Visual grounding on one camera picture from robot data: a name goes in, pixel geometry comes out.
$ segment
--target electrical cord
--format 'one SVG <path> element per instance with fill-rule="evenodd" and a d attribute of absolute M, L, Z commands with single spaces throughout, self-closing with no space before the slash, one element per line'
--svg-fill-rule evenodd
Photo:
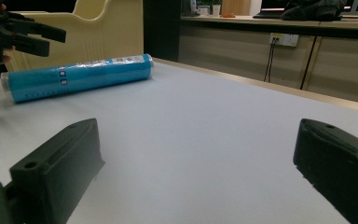
<path fill-rule="evenodd" d="M 271 42 L 271 45 L 269 47 L 269 56 L 268 56 L 266 74 L 264 75 L 264 81 L 266 81 L 267 75 L 268 75 L 268 82 L 271 81 L 272 60 L 274 58 L 275 45 L 278 42 L 278 40 L 279 40 L 279 38 L 276 38 L 276 37 L 272 38 L 272 42 Z"/>

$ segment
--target black bag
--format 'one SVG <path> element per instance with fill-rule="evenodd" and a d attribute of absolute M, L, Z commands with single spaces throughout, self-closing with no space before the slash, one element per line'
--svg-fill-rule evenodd
<path fill-rule="evenodd" d="M 281 19 L 284 21 L 339 21 L 347 0 L 290 0 Z"/>

